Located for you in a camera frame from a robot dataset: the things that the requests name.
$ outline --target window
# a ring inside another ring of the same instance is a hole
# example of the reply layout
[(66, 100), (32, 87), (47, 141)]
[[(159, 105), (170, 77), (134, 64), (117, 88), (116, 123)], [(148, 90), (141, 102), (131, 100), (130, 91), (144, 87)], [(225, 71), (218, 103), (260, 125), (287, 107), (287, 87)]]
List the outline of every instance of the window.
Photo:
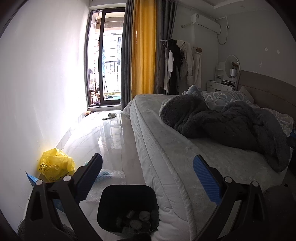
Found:
[(120, 104), (121, 42), (124, 8), (90, 13), (86, 51), (89, 106)]

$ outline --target yellow curtain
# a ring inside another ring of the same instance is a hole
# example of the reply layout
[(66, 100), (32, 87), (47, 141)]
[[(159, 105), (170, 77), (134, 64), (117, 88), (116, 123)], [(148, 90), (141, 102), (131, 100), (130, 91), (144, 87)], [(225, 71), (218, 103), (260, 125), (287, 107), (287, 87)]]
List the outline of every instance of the yellow curtain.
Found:
[(131, 97), (153, 94), (156, 0), (135, 0), (133, 13)]

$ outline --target white slipper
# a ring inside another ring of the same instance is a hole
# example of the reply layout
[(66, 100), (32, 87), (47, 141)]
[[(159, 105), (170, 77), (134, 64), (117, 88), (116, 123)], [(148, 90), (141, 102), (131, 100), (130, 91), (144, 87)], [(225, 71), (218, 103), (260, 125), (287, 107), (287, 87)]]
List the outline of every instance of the white slipper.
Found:
[(117, 115), (115, 113), (109, 113), (108, 117), (107, 118), (103, 118), (103, 120), (108, 120), (108, 119), (111, 119), (111, 118), (114, 118), (116, 117)]

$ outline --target door sill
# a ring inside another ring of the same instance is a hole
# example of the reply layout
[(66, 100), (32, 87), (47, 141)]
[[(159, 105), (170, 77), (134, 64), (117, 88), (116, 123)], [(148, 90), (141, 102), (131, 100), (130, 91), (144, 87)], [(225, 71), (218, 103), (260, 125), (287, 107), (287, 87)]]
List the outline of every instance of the door sill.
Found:
[(102, 106), (90, 106), (88, 111), (101, 111), (101, 110), (120, 110), (120, 104), (102, 105)]

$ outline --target black trash can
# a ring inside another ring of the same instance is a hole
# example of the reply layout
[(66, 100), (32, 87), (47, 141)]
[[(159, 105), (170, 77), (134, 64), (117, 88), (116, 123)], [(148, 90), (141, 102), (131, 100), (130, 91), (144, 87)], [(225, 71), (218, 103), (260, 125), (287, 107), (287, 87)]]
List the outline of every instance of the black trash can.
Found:
[(138, 230), (133, 234), (122, 233), (123, 223), (120, 220), (126, 219), (126, 215), (133, 210), (133, 217), (138, 219), (140, 211), (150, 212), (151, 228), (147, 233), (153, 232), (159, 223), (158, 205), (154, 190), (146, 185), (110, 185), (106, 187), (101, 195), (97, 221), (99, 226), (118, 236), (127, 238), (136, 233), (143, 233)]

